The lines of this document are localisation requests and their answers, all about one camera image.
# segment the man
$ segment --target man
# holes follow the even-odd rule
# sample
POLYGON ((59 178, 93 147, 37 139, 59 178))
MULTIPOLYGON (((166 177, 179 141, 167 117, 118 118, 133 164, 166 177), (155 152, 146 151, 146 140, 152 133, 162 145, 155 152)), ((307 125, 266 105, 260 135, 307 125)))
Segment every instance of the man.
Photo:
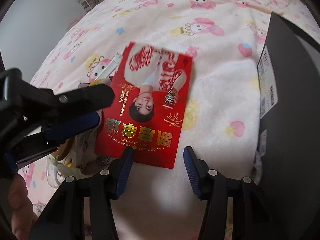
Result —
POLYGON ((176 69, 178 53, 140 44, 135 46, 139 46, 134 48, 137 53, 129 57, 124 69, 124 79, 140 89, 129 107, 129 115, 136 122, 148 122, 154 115, 152 92, 170 91, 177 103, 178 92, 186 83, 187 75, 184 70, 176 69))

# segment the red packet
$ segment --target red packet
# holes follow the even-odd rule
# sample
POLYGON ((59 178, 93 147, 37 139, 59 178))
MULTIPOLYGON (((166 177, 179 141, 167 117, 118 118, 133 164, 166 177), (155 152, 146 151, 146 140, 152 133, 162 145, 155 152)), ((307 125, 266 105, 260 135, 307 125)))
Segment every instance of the red packet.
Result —
POLYGON ((103 110, 96 153, 119 158, 135 146, 135 162, 173 169, 191 65, 186 55, 130 43, 111 83, 116 97, 103 110))

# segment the silver screw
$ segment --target silver screw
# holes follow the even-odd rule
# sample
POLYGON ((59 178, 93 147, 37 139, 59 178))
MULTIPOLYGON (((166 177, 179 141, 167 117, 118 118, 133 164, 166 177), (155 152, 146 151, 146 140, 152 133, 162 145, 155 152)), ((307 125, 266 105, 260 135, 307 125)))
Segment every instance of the silver screw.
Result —
POLYGON ((101 174, 102 176, 106 176, 106 175, 109 174, 109 170, 102 170, 102 171, 100 171, 100 174, 101 174))
POLYGON ((66 182, 73 182, 74 179, 75 179, 74 177, 69 176, 69 177, 66 178, 66 182))
POLYGON ((244 177, 243 178, 243 181, 245 182, 245 183, 251 183, 251 179, 249 178, 249 177, 244 177))
POLYGON ((209 170, 208 173, 211 176, 216 176, 218 174, 218 172, 216 170, 209 170))
POLYGON ((63 104, 68 102, 68 97, 66 95, 59 96, 59 101, 63 104))

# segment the blue gripper pad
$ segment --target blue gripper pad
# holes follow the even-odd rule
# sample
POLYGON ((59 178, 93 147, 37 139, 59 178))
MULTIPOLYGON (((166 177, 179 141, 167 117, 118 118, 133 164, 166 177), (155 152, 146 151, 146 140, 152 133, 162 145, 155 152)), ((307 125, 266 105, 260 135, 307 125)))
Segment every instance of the blue gripper pad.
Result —
POLYGON ((183 161, 184 161, 184 165, 187 169, 187 173, 188 173, 188 177, 191 183, 191 187, 193 190, 193 193, 199 198, 202 198, 202 192, 201 192, 201 188, 200 188, 200 176, 198 174, 198 171, 196 169, 196 164, 192 158, 192 154, 194 155, 194 157, 196 157, 196 155, 194 154, 192 148, 191 147, 186 147, 183 150, 183 161))
POLYGON ((115 192, 115 194, 118 198, 124 192, 125 186, 127 185, 130 170, 131 170, 131 167, 133 164, 133 157, 134 157, 133 148, 127 147, 126 149, 128 149, 128 156, 127 156, 126 160, 124 161, 124 164, 121 168, 121 171, 119 172, 117 189, 115 192))

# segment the pink cartoon blanket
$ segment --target pink cartoon blanket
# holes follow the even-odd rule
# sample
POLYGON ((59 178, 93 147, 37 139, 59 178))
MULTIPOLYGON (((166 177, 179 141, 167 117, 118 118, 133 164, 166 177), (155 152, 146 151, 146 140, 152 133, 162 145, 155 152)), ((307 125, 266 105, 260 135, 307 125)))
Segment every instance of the pink cartoon blanket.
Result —
MULTIPOLYGON (((256 65, 271 11, 320 41, 299 0, 106 0, 59 41, 33 77, 31 84, 55 93, 76 89, 130 41, 194 58, 175 167, 134 163, 126 192, 112 202, 120 239, 196 239, 205 203, 192 193, 185 146, 226 177, 250 174, 259 127, 256 65)), ((54 191, 45 163, 20 171, 33 203, 47 203, 54 191)))

